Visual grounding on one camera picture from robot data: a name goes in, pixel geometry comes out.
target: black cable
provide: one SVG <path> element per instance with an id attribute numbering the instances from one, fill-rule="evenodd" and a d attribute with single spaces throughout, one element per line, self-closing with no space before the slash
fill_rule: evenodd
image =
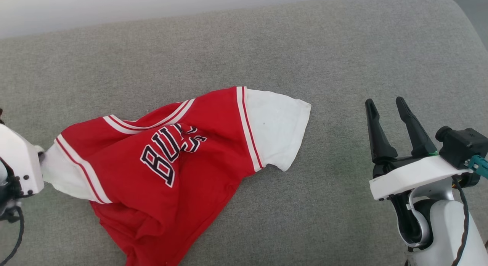
<path id="1" fill-rule="evenodd" d="M 459 264 L 459 261 L 461 260 L 462 252 L 466 247 L 467 233 L 469 229 L 469 210 L 467 208 L 466 197 L 464 195 L 464 192 L 462 191 L 461 186 L 459 186 L 459 182 L 455 177 L 453 177 L 453 181 L 454 184 L 456 185 L 456 188 L 459 190 L 459 195 L 461 196 L 461 201 L 462 201 L 462 210 L 464 211 L 464 224 L 463 224 L 464 231 L 462 232 L 461 245 L 459 246 L 458 252 L 456 254 L 456 259 L 453 261 L 452 264 L 452 266 L 457 266 Z"/>
<path id="2" fill-rule="evenodd" d="M 19 206 L 15 206 L 14 208 L 17 210 L 17 213 L 19 214 L 19 218 L 20 218 L 20 221 L 21 221 L 21 229 L 19 230 L 19 238 L 17 239 L 17 243 L 15 243 L 15 247 L 12 250 L 12 252 L 8 255 L 8 257 L 6 259 L 4 259 L 4 261 L 2 261 L 0 263 L 0 266 L 4 266 L 5 264 L 7 264 L 7 262 L 12 257 L 14 257 L 15 253 L 17 252 L 17 249 L 21 245 L 22 235 L 24 234 L 24 214 L 22 213 L 22 209 Z"/>

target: white background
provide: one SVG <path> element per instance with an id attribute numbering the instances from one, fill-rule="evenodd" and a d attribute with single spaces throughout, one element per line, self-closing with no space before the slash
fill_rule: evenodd
<path id="1" fill-rule="evenodd" d="M 0 0 L 0 38 L 301 0 Z"/>

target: red stripe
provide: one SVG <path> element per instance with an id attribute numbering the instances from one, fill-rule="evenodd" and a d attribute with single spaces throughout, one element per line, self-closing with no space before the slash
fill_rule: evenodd
<path id="1" fill-rule="evenodd" d="M 173 116 L 173 118 L 171 118 L 169 121 L 167 121 L 165 124 L 171 122 L 171 120 L 174 119 L 174 117 L 176 117 L 177 115 L 179 115 L 181 113 L 181 111 L 185 108 L 185 106 L 188 104 L 189 100 L 185 102 L 185 104 L 180 108 L 180 110 L 175 114 L 175 116 Z M 133 127 L 127 127 L 127 125 L 125 125 L 124 123 L 120 123 L 119 121 L 115 120 L 115 118 L 113 118 L 112 116 L 108 116 L 108 118 L 110 118 L 112 121 L 114 121 L 115 123 L 117 123 L 119 126 L 123 127 L 124 129 L 127 129 L 127 130 L 132 130 L 132 131 L 145 131 L 147 130 L 149 127 L 145 127 L 143 129 L 134 129 Z"/>
<path id="2" fill-rule="evenodd" d="M 66 155 L 68 155 L 69 159 L 75 163 L 76 165 L 78 165 L 79 167 L 81 167 L 81 169 L 83 170 L 83 173 L 85 174 L 85 177 L 87 178 L 88 180 L 88 183 L 90 184 L 90 187 L 92 188 L 92 191 L 93 193 L 95 194 L 96 198 L 103 204 L 106 204 L 105 202 L 103 202 L 101 200 L 101 198 L 98 196 L 98 194 L 96 194 L 96 191 L 95 191 L 95 188 L 93 187 L 93 184 L 91 183 L 91 180 L 90 180 L 90 177 L 88 176 L 88 173 L 87 173 L 87 170 L 85 170 L 85 167 L 83 167 L 83 165 L 81 165 L 80 163 L 76 162 L 72 157 L 71 155 L 68 153 L 68 151 L 63 147 L 63 145 L 61 144 L 61 142 L 59 141 L 59 139 L 56 138 L 56 142 L 58 143 L 58 145 L 61 147 L 61 149 L 63 149 L 64 153 Z"/>
<path id="3" fill-rule="evenodd" d="M 262 169 L 263 165 L 261 164 L 261 160 L 259 159 L 258 150 L 256 149 L 256 145 L 254 144 L 254 138 L 252 137 L 251 125 L 249 125 L 249 119 L 247 118 L 246 103 L 244 102 L 246 100 L 246 92 L 244 91 L 244 87 L 241 87 L 241 88 L 242 88 L 242 108 L 244 109 L 244 115 L 246 116 L 247 128 L 249 129 L 249 135 L 251 136 L 252 147 L 254 148 L 254 152 L 256 153 L 256 157 L 258 158 L 259 166 Z"/>

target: white fabric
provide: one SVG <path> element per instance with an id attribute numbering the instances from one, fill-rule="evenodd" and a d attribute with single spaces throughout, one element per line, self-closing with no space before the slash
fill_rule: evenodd
<path id="1" fill-rule="evenodd" d="M 246 111 L 261 164 L 288 170 L 302 145 L 312 106 L 289 96 L 246 90 Z"/>
<path id="2" fill-rule="evenodd" d="M 83 174 L 66 159 L 56 144 L 52 145 L 44 156 L 40 165 L 44 181 L 51 183 L 62 193 L 96 201 Z"/>

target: t-shirt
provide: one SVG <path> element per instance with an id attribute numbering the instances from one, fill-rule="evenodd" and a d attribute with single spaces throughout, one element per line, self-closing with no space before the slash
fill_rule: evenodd
<path id="1" fill-rule="evenodd" d="M 246 87 L 163 106 L 136 121 L 72 125 L 42 162 L 44 180 L 91 201 L 128 266 L 177 265 L 241 180 L 286 171 L 310 104 Z"/>

